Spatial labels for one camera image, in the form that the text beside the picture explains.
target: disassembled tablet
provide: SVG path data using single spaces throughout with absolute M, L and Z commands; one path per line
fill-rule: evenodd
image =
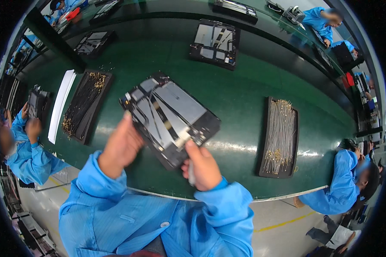
M 134 127 L 167 170 L 188 158 L 184 145 L 201 146 L 220 130 L 220 119 L 169 76 L 156 72 L 119 99 Z
M 234 70 L 239 40 L 240 30 L 234 26 L 201 19 L 194 43 L 190 45 L 190 57 Z
M 90 24 L 98 23 L 104 20 L 107 20 L 110 15 L 115 13 L 119 8 L 120 4 L 123 0 L 114 0 L 113 2 L 105 4 L 94 16 L 91 20 L 89 20 Z
M 225 13 L 252 24 L 257 22 L 256 10 L 253 7 L 232 0 L 214 0 L 213 11 Z
M 96 58 L 115 38 L 114 31 L 90 32 L 84 36 L 74 50 L 77 54 Z

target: white shirt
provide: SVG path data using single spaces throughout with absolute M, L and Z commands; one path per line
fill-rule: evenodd
M 355 232 L 355 236 L 350 241 L 350 243 L 346 245 L 346 248 L 349 248 L 351 245 L 353 245 L 356 242 L 356 240 L 359 238 L 362 231 L 361 230 L 352 231 L 348 228 L 345 228 L 344 226 L 339 225 L 338 229 L 336 229 L 336 232 L 333 234 L 333 237 L 326 244 L 326 247 L 331 249 L 337 249 L 339 246 L 347 242 L 347 240 L 350 238 L 353 232 Z

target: hand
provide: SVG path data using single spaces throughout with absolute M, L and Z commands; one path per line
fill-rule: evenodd
M 29 137 L 30 143 L 37 142 L 37 137 L 41 133 L 41 121 L 38 118 L 31 118 L 26 124 L 26 134 Z
M 324 39 L 323 40 L 323 43 L 326 45 L 326 48 L 329 48 L 329 46 L 330 46 L 330 41 L 329 41 L 329 39 Z
M 370 95 L 369 92 L 365 92 L 365 95 L 366 95 L 366 98 L 371 101 L 372 100 L 372 96 Z
M 143 145 L 143 138 L 133 126 L 131 113 L 126 111 L 98 158 L 100 169 L 110 178 L 120 177 L 123 168 L 134 161 Z
M 23 108 L 21 109 L 21 118 L 26 119 L 27 118 L 27 102 L 24 104 Z
M 183 177 L 189 178 L 188 169 L 192 162 L 197 190 L 209 191 L 215 188 L 222 181 L 222 176 L 210 152 L 204 147 L 199 148 L 192 140 L 187 141 L 185 148 L 190 159 L 185 160 L 184 165 L 181 167 Z
M 373 146 L 374 146 L 373 142 L 369 141 L 368 142 L 368 152 L 371 152 L 371 150 L 373 149 Z
M 339 250 L 339 253 L 342 253 L 342 252 L 344 252 L 346 250 L 347 250 L 347 247 L 345 246 L 345 247 L 343 247 L 342 249 Z
M 360 159 L 360 156 L 362 155 L 361 153 L 360 153 L 360 150 L 359 150 L 359 148 L 355 148 L 355 154 L 356 154 L 356 157 L 357 157 L 357 160 L 359 160 Z

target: yellow floor line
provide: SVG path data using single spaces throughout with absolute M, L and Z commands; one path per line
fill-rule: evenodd
M 55 183 L 56 185 L 61 185 L 60 183 L 58 183 L 57 181 L 55 181 L 54 179 L 52 179 L 52 177 L 49 177 L 50 181 Z M 62 189 L 66 192 L 66 193 L 70 193 L 70 191 L 65 188 L 65 187 L 62 187 Z
M 270 226 L 270 227 L 264 227 L 264 228 L 261 228 L 261 229 L 258 229 L 258 230 L 253 230 L 253 232 L 262 232 L 262 231 L 266 231 L 266 230 L 270 230 L 270 229 L 275 229 L 277 227 L 281 227 L 281 226 L 284 226 L 286 224 L 289 224 L 289 223 L 293 223 L 295 221 L 298 221 L 298 220 L 301 220 L 301 219 L 304 219 L 310 215 L 312 215 L 313 213 L 316 213 L 315 211 L 312 211 L 311 213 L 308 213 L 306 215 L 303 215 L 303 216 L 300 216 L 296 219 L 293 219 L 293 220 L 289 220 L 289 221 L 286 221 L 286 222 L 283 222 L 283 223 L 280 223 L 280 224 L 277 224 L 277 225 L 273 225 L 273 226 Z

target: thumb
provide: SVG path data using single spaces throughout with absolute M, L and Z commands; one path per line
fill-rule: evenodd
M 125 135 L 132 126 L 132 114 L 129 111 L 124 113 L 123 119 L 118 123 L 116 131 L 120 135 Z
M 185 148 L 193 163 L 201 161 L 203 158 L 202 153 L 200 152 L 199 147 L 192 140 L 187 141 Z

